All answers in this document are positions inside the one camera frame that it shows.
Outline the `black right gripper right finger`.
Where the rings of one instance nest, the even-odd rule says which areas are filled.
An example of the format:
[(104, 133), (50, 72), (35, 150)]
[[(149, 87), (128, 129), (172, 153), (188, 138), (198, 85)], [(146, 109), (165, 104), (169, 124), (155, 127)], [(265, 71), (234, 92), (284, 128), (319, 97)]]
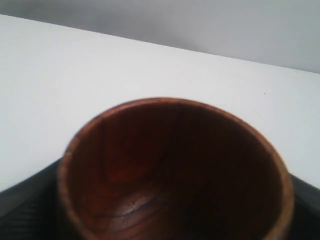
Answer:
[(294, 214), (289, 240), (320, 240), (320, 190), (292, 175)]

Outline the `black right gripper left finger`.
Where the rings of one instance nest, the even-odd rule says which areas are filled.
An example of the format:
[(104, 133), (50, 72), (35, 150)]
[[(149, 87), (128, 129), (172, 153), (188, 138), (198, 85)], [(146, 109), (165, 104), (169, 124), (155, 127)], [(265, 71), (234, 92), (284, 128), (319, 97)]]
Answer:
[(2, 240), (57, 240), (57, 170), (55, 161), (0, 193)]

